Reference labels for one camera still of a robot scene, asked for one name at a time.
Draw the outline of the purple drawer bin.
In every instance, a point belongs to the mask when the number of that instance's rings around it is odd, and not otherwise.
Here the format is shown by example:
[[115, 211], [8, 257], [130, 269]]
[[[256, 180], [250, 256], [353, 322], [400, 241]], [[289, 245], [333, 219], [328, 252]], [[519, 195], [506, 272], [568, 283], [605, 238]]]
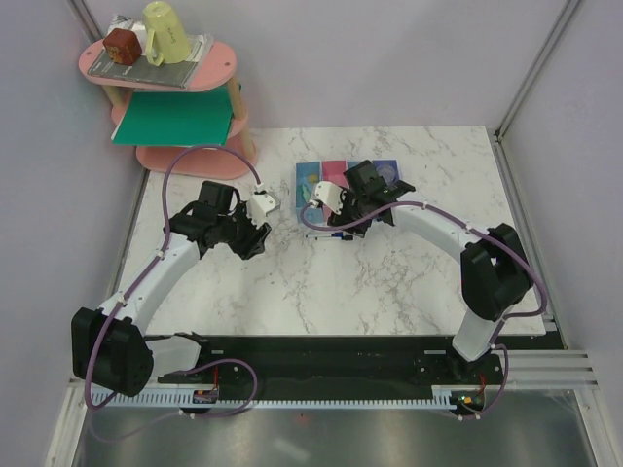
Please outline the purple drawer bin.
[[388, 185], [395, 185], [400, 179], [398, 162], [396, 160], [372, 160], [372, 164]]

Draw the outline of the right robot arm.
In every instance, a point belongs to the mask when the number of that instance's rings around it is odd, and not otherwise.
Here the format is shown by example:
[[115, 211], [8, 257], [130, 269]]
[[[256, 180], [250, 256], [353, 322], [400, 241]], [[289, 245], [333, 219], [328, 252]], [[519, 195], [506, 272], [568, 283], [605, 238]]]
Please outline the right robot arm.
[[361, 162], [344, 172], [347, 185], [317, 183], [313, 198], [330, 210], [327, 225], [363, 237], [375, 221], [416, 234], [454, 258], [467, 306], [446, 358], [448, 376], [460, 383], [481, 371], [480, 358], [499, 333], [503, 314], [533, 286], [517, 232], [502, 223], [473, 232], [465, 220], [425, 200], [403, 180], [387, 183], [375, 166]]

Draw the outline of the blue cap marker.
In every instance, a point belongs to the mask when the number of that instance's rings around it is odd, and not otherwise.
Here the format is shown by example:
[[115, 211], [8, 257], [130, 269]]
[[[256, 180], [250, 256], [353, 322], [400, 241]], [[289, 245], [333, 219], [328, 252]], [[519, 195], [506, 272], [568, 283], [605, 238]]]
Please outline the blue cap marker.
[[312, 234], [306, 234], [305, 237], [307, 239], [318, 241], [318, 240], [325, 239], [325, 238], [342, 239], [344, 238], [344, 235], [342, 233], [312, 233]]

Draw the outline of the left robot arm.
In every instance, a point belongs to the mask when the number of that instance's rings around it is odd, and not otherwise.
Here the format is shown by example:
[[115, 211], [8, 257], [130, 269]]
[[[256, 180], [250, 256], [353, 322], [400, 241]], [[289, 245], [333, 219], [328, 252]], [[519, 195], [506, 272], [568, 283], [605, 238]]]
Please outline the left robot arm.
[[208, 250], [224, 244], [243, 260], [263, 253], [268, 216], [277, 207], [263, 190], [242, 200], [232, 186], [204, 182], [197, 199], [166, 219], [162, 244], [142, 270], [97, 309], [74, 314], [75, 377], [128, 397], [168, 374], [181, 372], [192, 382], [210, 378], [214, 361], [198, 339], [182, 334], [148, 341], [145, 332], [176, 283]]

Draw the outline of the green highlighter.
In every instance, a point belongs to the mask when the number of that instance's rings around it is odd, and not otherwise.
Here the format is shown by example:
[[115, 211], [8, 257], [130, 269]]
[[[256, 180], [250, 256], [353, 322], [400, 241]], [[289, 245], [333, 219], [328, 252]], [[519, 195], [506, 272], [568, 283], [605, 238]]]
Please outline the green highlighter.
[[300, 185], [300, 189], [301, 189], [301, 196], [302, 196], [303, 202], [304, 203], [310, 202], [312, 199], [312, 192], [310, 188], [305, 183], [302, 183]]

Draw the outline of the black cap marker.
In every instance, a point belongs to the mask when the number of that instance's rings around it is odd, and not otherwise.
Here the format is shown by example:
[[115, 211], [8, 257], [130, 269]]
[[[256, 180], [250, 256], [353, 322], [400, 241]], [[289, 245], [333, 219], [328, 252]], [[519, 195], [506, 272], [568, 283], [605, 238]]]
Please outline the black cap marker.
[[330, 234], [330, 235], [315, 235], [312, 237], [314, 241], [325, 241], [325, 240], [339, 240], [339, 241], [353, 241], [354, 237], [351, 234]]

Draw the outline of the pink drawer bin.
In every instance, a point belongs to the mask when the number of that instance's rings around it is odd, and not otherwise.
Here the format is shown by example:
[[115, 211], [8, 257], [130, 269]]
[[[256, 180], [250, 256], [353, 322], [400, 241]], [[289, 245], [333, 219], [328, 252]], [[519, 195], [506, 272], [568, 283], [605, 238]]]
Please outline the pink drawer bin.
[[321, 180], [347, 188], [348, 181], [344, 175], [347, 169], [348, 163], [345, 160], [323, 161], [321, 163]]

